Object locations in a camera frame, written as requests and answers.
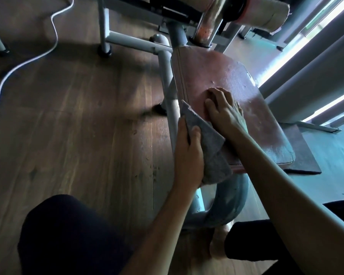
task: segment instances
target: bare foot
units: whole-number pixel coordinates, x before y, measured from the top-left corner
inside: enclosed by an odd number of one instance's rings
[[[233,221],[224,226],[219,226],[214,229],[213,239],[210,242],[209,251],[213,259],[226,259],[226,252],[224,250],[224,241],[233,226]]]

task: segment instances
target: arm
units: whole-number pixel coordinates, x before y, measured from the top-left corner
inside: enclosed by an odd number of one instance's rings
[[[141,246],[120,275],[167,275],[185,216],[204,174],[200,133],[194,127],[188,144],[186,122],[180,118],[173,187]]]
[[[344,222],[313,202],[248,134],[231,94],[211,89],[213,125],[235,148],[280,238],[306,274],[344,274]]]

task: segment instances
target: power cord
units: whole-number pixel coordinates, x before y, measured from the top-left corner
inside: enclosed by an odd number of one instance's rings
[[[57,31],[56,31],[56,27],[55,27],[55,24],[54,24],[54,17],[59,15],[59,14],[61,14],[61,13],[63,13],[63,12],[65,12],[65,11],[67,11],[67,10],[69,10],[69,9],[71,9],[73,7],[73,5],[74,5],[74,0],[71,1],[71,4],[68,7],[64,8],[64,9],[62,9],[60,11],[57,11],[54,14],[51,15],[52,27],[54,28],[55,35],[56,35],[55,44],[51,47],[51,49],[46,51],[45,53],[42,53],[41,55],[38,55],[38,56],[36,56],[36,57],[34,57],[32,59],[27,60],[24,63],[21,63],[21,64],[17,65],[16,67],[14,67],[13,69],[11,69],[5,75],[5,77],[1,80],[1,82],[0,82],[0,94],[1,94],[1,90],[2,90],[2,87],[3,87],[4,83],[5,83],[5,81],[9,78],[10,75],[13,74],[14,71],[16,71],[17,69],[21,68],[22,66],[25,66],[26,64],[29,64],[29,63],[31,63],[31,62],[33,62],[35,60],[38,60],[38,59],[40,59],[40,58],[50,54],[53,50],[55,50],[55,48],[57,47],[57,45],[59,43],[59,37],[58,37]]]

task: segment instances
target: weight bench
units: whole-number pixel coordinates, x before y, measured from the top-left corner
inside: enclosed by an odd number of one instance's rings
[[[289,6],[272,0],[98,0],[101,44],[98,54],[109,57],[110,44],[158,56],[165,112],[174,152],[179,103],[184,100],[209,121],[204,102],[209,87],[223,87],[239,101],[245,112],[249,134],[282,168],[295,159],[293,149],[273,117],[245,67],[223,52],[242,24],[274,32],[284,23]],[[150,41],[110,31],[109,9],[159,26],[168,38],[155,34]],[[235,155],[222,148],[233,176],[217,185],[214,201],[205,210],[200,189],[186,216],[183,228],[215,227],[232,221],[241,212],[248,194],[249,178]]]

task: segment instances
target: person's left hand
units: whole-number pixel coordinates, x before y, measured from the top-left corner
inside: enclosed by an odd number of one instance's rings
[[[188,143],[186,120],[178,121],[178,133],[174,150],[174,187],[193,194],[200,187],[204,176],[204,158],[201,149],[201,130],[194,126]]]

